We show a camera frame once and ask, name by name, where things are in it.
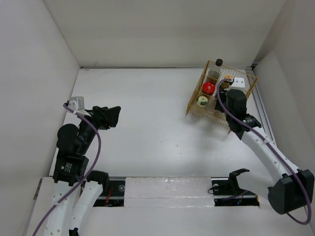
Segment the red lid sauce jar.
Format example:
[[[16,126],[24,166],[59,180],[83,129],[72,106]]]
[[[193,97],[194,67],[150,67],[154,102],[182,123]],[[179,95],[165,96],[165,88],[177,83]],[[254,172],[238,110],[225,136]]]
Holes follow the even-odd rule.
[[[202,93],[206,94],[207,96],[212,96],[213,93],[215,92],[215,85],[210,83],[210,82],[205,82],[202,85]]]

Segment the green cap spice shaker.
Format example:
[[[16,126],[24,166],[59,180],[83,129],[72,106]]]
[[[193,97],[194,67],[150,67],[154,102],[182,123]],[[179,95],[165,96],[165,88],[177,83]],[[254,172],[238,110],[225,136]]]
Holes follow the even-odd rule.
[[[200,96],[198,97],[196,104],[199,108],[205,108],[208,104],[208,98],[205,96]]]

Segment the clear bottle with red contents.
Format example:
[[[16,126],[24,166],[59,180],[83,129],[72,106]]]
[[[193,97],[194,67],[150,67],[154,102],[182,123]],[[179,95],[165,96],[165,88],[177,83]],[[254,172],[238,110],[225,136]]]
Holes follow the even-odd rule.
[[[216,85],[221,76],[221,66],[223,64],[222,59],[217,59],[215,64],[212,65],[208,71],[207,79],[208,82]]]

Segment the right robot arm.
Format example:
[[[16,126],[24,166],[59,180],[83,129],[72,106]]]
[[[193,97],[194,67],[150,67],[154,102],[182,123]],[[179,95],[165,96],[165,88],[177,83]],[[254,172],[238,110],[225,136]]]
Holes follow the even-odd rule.
[[[243,91],[219,89],[217,99],[230,130],[255,153],[272,178],[271,183],[263,184],[259,178],[249,180],[241,173],[227,182],[229,191],[238,194],[247,189],[257,193],[266,198],[280,215],[289,215],[294,210],[307,207],[307,219],[303,224],[308,224],[312,217],[313,173],[293,164],[268,139],[259,121],[247,113]]]

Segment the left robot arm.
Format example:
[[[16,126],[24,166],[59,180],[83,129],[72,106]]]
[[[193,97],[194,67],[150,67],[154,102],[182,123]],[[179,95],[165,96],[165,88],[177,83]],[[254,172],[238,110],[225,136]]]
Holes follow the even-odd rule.
[[[86,153],[94,138],[97,138],[95,161],[99,159],[99,131],[116,127],[121,108],[94,106],[91,110],[78,109],[74,101],[66,102],[64,107],[81,122],[78,126],[63,125],[57,133],[53,201],[43,218],[47,222],[43,233],[45,236],[81,235],[97,198],[110,188],[109,174],[94,170],[96,163],[88,167]]]

